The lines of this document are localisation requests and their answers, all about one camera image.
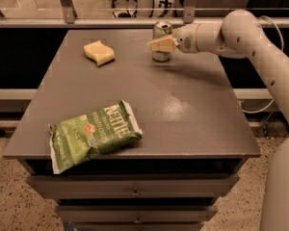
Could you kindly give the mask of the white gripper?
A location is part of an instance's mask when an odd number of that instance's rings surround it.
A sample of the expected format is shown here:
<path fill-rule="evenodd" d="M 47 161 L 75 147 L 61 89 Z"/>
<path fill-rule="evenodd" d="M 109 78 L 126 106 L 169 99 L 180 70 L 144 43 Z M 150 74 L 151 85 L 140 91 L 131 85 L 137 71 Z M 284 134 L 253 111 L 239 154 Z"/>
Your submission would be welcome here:
<path fill-rule="evenodd" d="M 187 24 L 176 28 L 172 35 L 155 38 L 147 43 L 153 52 L 173 52 L 177 47 L 183 53 L 198 53 L 197 29 L 199 24 Z"/>

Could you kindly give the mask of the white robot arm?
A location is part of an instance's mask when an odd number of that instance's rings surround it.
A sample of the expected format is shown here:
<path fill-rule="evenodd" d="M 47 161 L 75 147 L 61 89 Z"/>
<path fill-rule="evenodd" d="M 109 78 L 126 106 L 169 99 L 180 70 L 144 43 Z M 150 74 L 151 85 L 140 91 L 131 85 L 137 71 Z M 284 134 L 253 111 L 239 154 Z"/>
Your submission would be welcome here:
<path fill-rule="evenodd" d="M 184 25 L 151 40 L 148 47 L 153 52 L 178 49 L 249 59 L 289 124 L 289 57 L 267 38 L 252 13 L 237 10 L 221 22 Z M 259 231 L 289 231 L 289 138 L 269 165 Z"/>

